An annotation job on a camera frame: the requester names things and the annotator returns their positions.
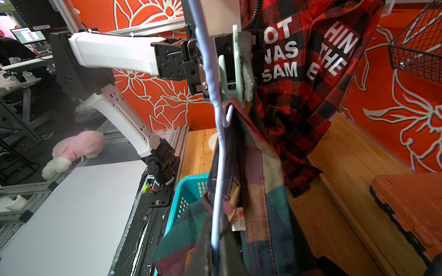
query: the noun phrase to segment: blue plastic basket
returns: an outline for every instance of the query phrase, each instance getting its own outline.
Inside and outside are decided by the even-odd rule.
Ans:
[[[178,182],[164,235],[169,232],[184,210],[202,197],[206,191],[207,178],[209,178],[209,173],[195,174],[188,175]]]

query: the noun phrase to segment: stuffed animal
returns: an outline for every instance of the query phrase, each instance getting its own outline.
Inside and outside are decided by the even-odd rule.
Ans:
[[[106,140],[102,133],[87,129],[77,136],[58,142],[52,150],[53,159],[43,168],[43,178],[48,180],[56,172],[65,172],[72,162],[83,156],[88,159],[97,157],[105,144]]]

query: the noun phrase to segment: monitor screen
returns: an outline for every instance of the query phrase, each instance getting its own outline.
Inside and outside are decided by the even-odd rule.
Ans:
[[[12,29],[11,32],[22,44],[29,44],[46,40],[41,31],[33,32],[29,28]]]

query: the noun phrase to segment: red plaid shirt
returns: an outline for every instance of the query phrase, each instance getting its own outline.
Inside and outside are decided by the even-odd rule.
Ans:
[[[240,0],[247,23],[255,0]],[[255,28],[265,71],[255,104],[294,196],[321,171],[307,160],[330,127],[381,16],[381,0],[264,0]]]

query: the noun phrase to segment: white board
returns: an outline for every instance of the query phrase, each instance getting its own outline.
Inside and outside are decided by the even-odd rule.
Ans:
[[[0,275],[106,276],[145,168],[75,169],[0,253]]]

